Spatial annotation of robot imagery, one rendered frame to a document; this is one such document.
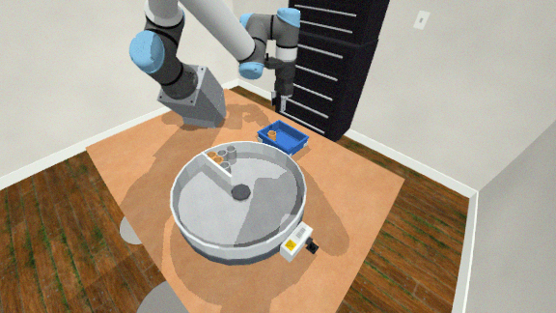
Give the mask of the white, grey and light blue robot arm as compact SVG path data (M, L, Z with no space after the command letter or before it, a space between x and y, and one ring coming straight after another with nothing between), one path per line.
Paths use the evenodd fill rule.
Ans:
M275 15L243 14L238 21L224 0L179 1L235 57L239 74L246 79L262 76L267 40L276 40L276 46L281 48L298 45L297 9L280 8ZM196 90L198 75L177 58L184 11L178 0L147 0L144 10L146 25L132 39L129 56L141 71L160 84L168 97L186 99Z

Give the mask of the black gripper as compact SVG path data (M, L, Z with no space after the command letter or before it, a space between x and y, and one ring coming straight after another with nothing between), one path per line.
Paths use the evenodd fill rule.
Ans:
M276 58L268 57L268 53L266 53L264 58L264 67L269 70L275 70L276 76L274 90L270 91L271 106L276 105L276 91L283 95L281 97L280 112L286 110L286 98L291 97L293 94L296 54L297 48L286 49L276 46Z

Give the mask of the grey metal sleeve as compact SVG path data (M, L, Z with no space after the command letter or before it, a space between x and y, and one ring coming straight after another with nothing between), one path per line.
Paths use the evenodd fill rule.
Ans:
M232 171L231 171L230 162L228 162L228 161L222 161L219 165L220 165L224 170L226 170L229 174L231 174Z
M235 159L236 158L236 147L235 146L228 146L226 148L228 159Z
M218 157L223 157L224 161L228 161L228 154L226 150L219 150L217 151L217 156Z

